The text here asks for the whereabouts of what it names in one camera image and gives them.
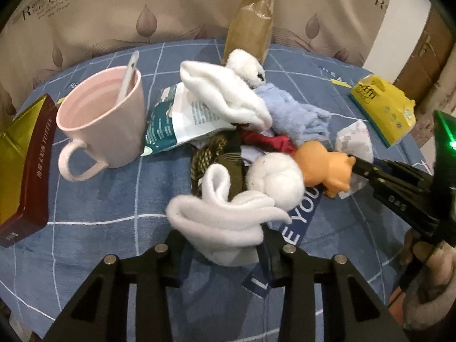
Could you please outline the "person's right hand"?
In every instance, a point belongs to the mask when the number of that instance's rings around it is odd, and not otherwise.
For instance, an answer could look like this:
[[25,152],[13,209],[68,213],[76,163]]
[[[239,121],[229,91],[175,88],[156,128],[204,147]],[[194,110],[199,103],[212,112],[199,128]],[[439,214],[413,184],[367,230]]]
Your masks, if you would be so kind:
[[406,291],[404,327],[427,330],[442,325],[455,309],[455,248],[445,241],[430,245],[409,229],[404,236],[403,254],[407,261],[415,257],[424,263]]

